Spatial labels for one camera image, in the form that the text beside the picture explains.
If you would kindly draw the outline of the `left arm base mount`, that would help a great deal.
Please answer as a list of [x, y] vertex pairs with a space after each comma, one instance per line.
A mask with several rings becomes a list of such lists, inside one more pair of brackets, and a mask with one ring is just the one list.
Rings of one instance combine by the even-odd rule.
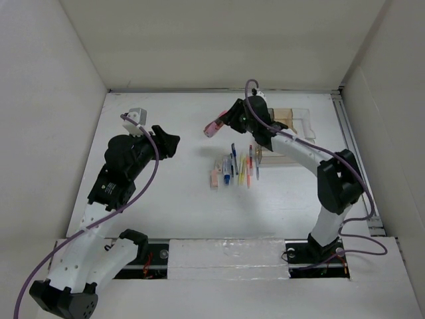
[[150, 239], [147, 252], [138, 253], [137, 258], [126, 265], [114, 278], [121, 280], [167, 279], [169, 240]]

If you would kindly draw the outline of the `blue clear highlighter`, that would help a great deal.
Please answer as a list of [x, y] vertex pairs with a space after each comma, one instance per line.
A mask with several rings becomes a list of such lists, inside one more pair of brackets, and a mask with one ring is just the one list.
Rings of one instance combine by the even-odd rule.
[[260, 159], [256, 156], [256, 180], [260, 179]]

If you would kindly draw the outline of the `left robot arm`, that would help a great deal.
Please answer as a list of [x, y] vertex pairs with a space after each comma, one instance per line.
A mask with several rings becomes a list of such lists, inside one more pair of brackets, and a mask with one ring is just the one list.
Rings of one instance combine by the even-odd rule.
[[100, 291], [130, 262], [148, 254], [147, 235], [126, 229], [103, 252], [104, 239], [118, 215], [140, 196], [135, 180], [149, 162], [172, 158], [180, 137], [160, 126], [150, 133], [140, 125], [108, 142], [105, 163], [88, 195], [77, 232], [63, 242], [65, 251], [45, 280], [32, 283], [29, 294], [46, 312], [59, 318], [90, 318]]

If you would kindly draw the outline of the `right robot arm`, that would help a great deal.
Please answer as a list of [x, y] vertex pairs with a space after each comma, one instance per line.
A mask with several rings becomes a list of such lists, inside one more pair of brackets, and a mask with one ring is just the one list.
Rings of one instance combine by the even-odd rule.
[[343, 220], [363, 194], [353, 153], [344, 149], [329, 154], [297, 136], [288, 125], [272, 117], [261, 91], [236, 100], [218, 120], [241, 134], [251, 133], [263, 148], [289, 157], [316, 176], [321, 209], [305, 251], [311, 264], [328, 259], [336, 248]]

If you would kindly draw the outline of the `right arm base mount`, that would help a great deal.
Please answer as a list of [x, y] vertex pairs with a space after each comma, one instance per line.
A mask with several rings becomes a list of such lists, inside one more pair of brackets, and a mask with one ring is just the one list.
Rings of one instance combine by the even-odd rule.
[[343, 248], [340, 239], [321, 249], [307, 239], [285, 240], [281, 259], [288, 264], [290, 279], [350, 278], [347, 259], [334, 256]]

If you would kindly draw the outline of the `clear glue bottle blue cap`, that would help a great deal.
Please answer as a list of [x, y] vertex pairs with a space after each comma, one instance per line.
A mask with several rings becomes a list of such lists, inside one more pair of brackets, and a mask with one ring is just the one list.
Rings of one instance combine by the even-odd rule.
[[224, 184], [228, 186], [230, 184], [230, 177], [231, 177], [231, 162], [228, 156], [224, 156], [222, 159], [222, 174], [223, 174]]

